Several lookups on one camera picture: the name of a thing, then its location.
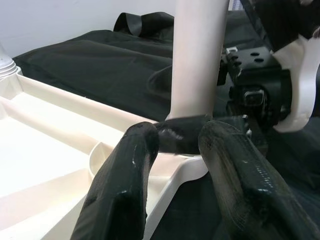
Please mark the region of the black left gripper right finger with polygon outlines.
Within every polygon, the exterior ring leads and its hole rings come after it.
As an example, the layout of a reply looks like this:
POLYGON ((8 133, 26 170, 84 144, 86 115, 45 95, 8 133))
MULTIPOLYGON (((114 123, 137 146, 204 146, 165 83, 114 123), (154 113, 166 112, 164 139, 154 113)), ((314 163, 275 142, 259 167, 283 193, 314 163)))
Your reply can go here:
POLYGON ((198 148, 230 239, 319 239, 318 226, 244 133, 212 120, 201 129, 198 148))

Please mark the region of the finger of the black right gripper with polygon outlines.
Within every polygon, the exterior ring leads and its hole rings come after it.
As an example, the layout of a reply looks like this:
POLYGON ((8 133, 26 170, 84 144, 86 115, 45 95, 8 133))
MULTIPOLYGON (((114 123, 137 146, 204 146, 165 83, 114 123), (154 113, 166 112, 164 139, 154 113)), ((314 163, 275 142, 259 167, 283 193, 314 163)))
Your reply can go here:
POLYGON ((154 72, 147 80, 147 90, 154 96, 170 100, 172 93, 172 65, 154 72))
POLYGON ((159 151, 168 154, 199 154, 199 133, 211 120, 211 116, 190 116, 155 123, 159 151))

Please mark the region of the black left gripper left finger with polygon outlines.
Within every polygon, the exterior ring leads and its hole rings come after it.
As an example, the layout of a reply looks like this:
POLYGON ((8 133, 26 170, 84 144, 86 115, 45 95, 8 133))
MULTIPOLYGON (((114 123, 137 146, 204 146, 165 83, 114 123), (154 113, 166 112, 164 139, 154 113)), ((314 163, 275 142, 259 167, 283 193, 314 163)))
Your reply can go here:
POLYGON ((127 129, 92 181, 72 240, 143 239, 148 179, 159 144, 150 122, 127 129))

